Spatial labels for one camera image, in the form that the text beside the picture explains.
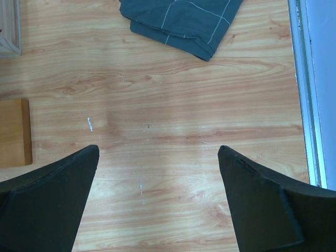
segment wooden floor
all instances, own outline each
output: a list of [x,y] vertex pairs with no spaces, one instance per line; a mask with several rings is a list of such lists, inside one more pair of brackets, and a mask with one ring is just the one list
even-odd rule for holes
[[210,62],[131,33],[119,6],[21,0],[0,99],[30,100],[34,163],[0,180],[97,144],[74,251],[238,251],[220,145],[308,182],[287,0],[244,0]]

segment black fabric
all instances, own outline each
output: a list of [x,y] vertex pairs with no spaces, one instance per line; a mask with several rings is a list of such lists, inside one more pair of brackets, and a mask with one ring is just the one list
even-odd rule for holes
[[336,192],[296,181],[227,146],[218,158],[240,252],[335,251]]
[[131,31],[209,61],[243,0],[122,0]]
[[71,251],[97,169],[90,145],[0,183],[0,251]]

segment folded cloth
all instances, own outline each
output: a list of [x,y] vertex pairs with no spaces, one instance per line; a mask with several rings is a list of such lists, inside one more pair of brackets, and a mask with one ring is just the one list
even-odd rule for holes
[[243,0],[120,0],[131,31],[209,61]]

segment white stripe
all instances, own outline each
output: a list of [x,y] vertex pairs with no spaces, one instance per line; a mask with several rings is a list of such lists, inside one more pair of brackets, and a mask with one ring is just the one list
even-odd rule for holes
[[216,30],[217,30],[218,26],[219,26],[219,23],[220,23],[220,22],[221,22],[221,20],[222,20],[222,17],[223,17],[223,15],[224,15],[224,13],[225,13],[225,11],[226,11],[226,8],[227,8],[227,6],[229,5],[230,1],[231,1],[231,0],[229,0],[229,1],[227,2],[226,6],[225,6],[225,9],[223,10],[223,13],[222,13],[221,19],[218,21],[218,24],[217,24],[217,26],[216,26],[216,28],[215,28],[214,32],[212,33],[212,35],[211,35],[211,39],[209,40],[208,44],[211,42],[211,40],[212,40],[212,38],[213,38],[213,36],[214,36],[214,34],[215,34],[215,32],[216,32]]
[[191,3],[192,5],[194,5],[194,6],[195,6],[196,8],[198,8],[198,9],[201,9],[201,10],[203,10],[203,11],[205,11],[205,12],[208,12],[208,13],[210,13],[210,14],[216,16],[216,17],[219,17],[219,18],[221,18],[221,19],[224,19],[224,20],[227,21],[227,23],[230,25],[230,22],[229,22],[225,17],[221,17],[221,16],[219,16],[219,15],[213,13],[213,12],[209,12],[208,10],[205,10],[205,9],[203,9],[203,8],[201,8],[201,7],[199,7],[199,6],[197,6],[197,5],[194,4],[193,2],[190,2],[190,1],[184,1],[184,0],[176,0],[176,2]]
[[162,25],[161,25],[161,29],[164,25],[164,22],[166,21],[166,18],[167,18],[167,14],[169,12],[169,9],[170,9],[170,6],[172,6],[172,4],[174,4],[176,1],[172,2],[169,6],[168,6],[168,9],[167,9],[167,12],[166,12],[166,15],[164,16],[164,19],[163,19],[163,22],[162,22]]
[[168,41],[168,39],[169,39],[169,36],[170,36],[170,34],[168,34],[168,36],[167,36],[166,43],[164,43],[165,45],[167,44],[167,41]]

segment wood grain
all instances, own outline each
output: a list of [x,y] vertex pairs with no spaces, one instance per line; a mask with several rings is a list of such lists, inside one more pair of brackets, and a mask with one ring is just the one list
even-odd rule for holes
[[0,101],[0,168],[31,164],[31,150],[28,100]]
[[97,144],[74,251],[237,251],[220,145],[308,181],[287,1],[245,0],[209,63],[131,33],[119,6],[21,1],[0,98],[30,100],[34,164],[0,178]]

